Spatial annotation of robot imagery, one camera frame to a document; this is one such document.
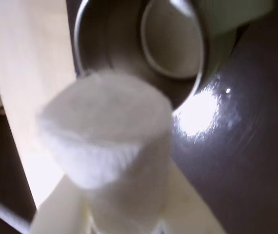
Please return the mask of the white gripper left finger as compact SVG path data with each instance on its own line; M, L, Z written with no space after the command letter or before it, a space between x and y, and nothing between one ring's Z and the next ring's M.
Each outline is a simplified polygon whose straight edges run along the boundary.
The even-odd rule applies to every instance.
M90 212L81 190L64 176L41 204L31 234L89 234Z

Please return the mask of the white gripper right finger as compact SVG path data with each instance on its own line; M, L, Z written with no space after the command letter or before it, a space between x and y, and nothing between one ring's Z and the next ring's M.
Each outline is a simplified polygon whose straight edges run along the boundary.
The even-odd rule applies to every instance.
M169 164L162 221L164 234L224 233L210 208L173 160Z

